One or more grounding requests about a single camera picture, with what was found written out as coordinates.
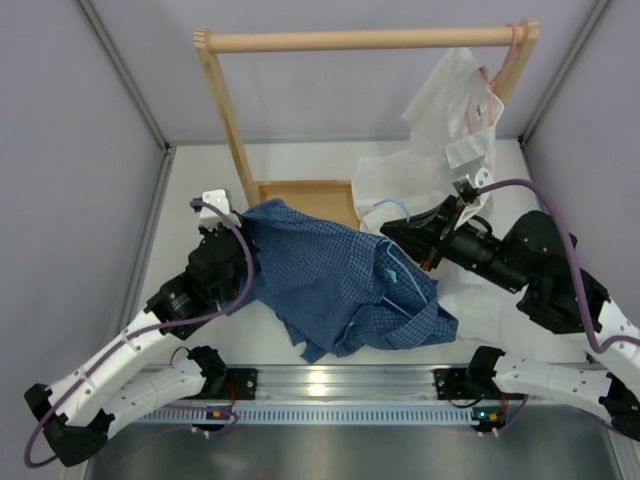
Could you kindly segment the blue checked shirt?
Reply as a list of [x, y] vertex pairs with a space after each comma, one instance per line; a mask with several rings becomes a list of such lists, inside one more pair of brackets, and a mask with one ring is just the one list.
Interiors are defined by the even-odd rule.
[[397, 334], [436, 308], [423, 273], [383, 236], [298, 212], [276, 199], [244, 213], [256, 272], [242, 303], [259, 301], [284, 324], [302, 358], [346, 357], [363, 347], [393, 349]]

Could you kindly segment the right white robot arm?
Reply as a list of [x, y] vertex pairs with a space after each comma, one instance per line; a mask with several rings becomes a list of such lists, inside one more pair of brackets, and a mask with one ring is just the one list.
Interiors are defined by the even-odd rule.
[[475, 215], [463, 218], [461, 198], [381, 227], [384, 236], [426, 271], [443, 260], [512, 294], [534, 324], [578, 344], [601, 364], [579, 370], [479, 347], [465, 372], [478, 396], [519, 394], [573, 406], [617, 433], [639, 437], [639, 330], [591, 274], [572, 268], [576, 238], [541, 211], [521, 215], [503, 238]]

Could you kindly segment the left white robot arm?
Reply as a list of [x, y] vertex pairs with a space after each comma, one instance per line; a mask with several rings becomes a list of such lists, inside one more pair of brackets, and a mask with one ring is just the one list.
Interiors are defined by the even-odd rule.
[[143, 379], [137, 374], [181, 347], [205, 323], [238, 308], [248, 295], [257, 253], [242, 222], [200, 227], [203, 238], [185, 270], [165, 282], [131, 322], [62, 380], [24, 394], [54, 459], [83, 463], [129, 424], [182, 399], [215, 399], [228, 387], [218, 351], [194, 347], [177, 363]]

